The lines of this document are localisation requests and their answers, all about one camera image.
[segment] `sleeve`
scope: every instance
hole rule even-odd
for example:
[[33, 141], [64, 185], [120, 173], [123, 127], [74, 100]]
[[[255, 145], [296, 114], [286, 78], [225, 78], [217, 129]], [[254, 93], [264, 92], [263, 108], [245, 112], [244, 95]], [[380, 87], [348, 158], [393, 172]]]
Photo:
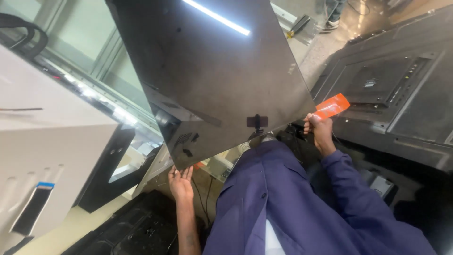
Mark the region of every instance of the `sleeve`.
[[377, 254], [435, 254], [419, 229], [395, 219], [347, 154], [336, 150], [321, 164], [331, 179], [341, 216]]

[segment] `person's left hand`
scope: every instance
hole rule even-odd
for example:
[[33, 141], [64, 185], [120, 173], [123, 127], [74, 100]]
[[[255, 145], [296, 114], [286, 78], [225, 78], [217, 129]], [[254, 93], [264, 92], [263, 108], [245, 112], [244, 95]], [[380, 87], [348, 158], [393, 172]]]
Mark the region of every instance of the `person's left hand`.
[[169, 172], [170, 190], [176, 202], [193, 201], [193, 189], [190, 183], [192, 179], [193, 166], [181, 172], [173, 166]]

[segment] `blue tape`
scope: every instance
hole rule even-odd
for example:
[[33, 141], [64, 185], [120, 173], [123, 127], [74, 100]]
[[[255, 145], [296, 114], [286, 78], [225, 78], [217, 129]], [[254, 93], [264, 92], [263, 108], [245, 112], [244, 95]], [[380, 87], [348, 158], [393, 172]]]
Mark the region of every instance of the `blue tape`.
[[36, 187], [38, 187], [38, 186], [48, 186], [48, 187], [52, 187], [53, 188], [55, 186], [55, 183], [40, 181], [40, 182], [38, 182]]

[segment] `blue uniform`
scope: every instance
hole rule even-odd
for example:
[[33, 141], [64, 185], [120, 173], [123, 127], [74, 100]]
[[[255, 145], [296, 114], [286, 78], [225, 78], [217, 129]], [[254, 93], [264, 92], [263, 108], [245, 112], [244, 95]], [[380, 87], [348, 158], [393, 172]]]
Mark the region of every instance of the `blue uniform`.
[[290, 149], [269, 141], [244, 152], [227, 178], [205, 255], [264, 255], [268, 219], [286, 255], [428, 255], [423, 233], [397, 221], [341, 151], [321, 161], [341, 213], [310, 186]]

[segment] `hand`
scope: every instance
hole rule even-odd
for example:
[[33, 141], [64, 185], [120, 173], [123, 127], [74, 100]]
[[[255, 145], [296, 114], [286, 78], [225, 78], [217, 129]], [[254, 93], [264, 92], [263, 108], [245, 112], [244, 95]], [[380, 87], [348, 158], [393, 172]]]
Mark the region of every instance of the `hand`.
[[169, 172], [170, 190], [173, 194], [176, 203], [193, 202], [193, 189], [190, 183], [192, 179], [193, 166], [188, 167], [180, 173], [173, 166]]
[[304, 119], [304, 134], [314, 133], [314, 145], [323, 157], [329, 156], [336, 151], [332, 141], [332, 119], [321, 120], [319, 116], [309, 113]]

